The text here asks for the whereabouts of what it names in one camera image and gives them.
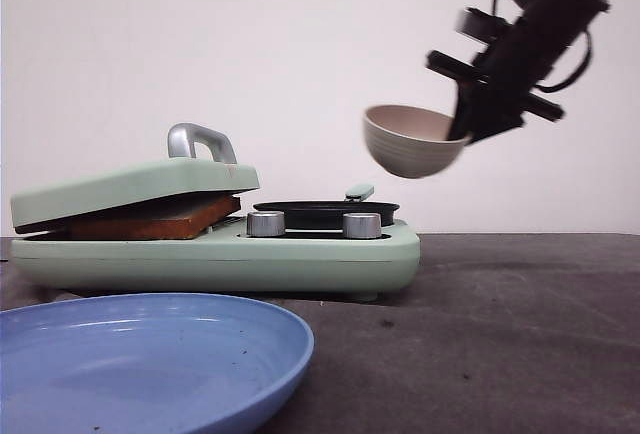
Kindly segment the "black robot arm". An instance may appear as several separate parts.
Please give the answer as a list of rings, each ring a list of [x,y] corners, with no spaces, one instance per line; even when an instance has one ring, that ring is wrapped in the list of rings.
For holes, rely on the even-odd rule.
[[[590,23],[610,8],[607,0],[513,0],[521,14],[508,22],[495,11],[468,8],[456,29],[484,44],[470,63],[440,51],[426,56],[428,69],[457,84],[457,102],[447,140],[470,143],[523,126],[532,113],[555,122],[562,107],[544,99],[574,84],[589,67],[592,47],[563,81],[544,84],[554,64],[579,36],[590,40]]]

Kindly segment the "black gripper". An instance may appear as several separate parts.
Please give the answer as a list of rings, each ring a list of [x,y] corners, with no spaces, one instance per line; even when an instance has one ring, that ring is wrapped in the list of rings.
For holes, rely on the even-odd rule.
[[[426,67],[457,83],[448,140],[474,144],[520,128],[525,112],[555,122],[562,108],[531,93],[589,24],[609,10],[607,0],[532,0],[498,40],[471,64],[440,51],[427,54]]]

